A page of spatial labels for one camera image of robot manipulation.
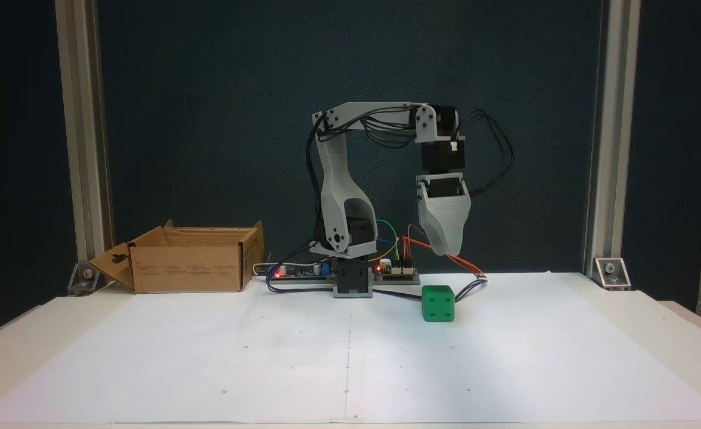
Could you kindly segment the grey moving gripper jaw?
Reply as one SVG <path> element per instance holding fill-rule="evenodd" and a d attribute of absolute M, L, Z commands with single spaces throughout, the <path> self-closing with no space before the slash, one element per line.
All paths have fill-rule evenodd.
<path fill-rule="evenodd" d="M 435 254 L 457 256 L 462 248 L 463 228 L 472 204 L 467 185 L 463 182 L 464 196 L 429 198 L 424 187 L 426 176 L 429 175 L 416 176 L 419 224 Z"/>

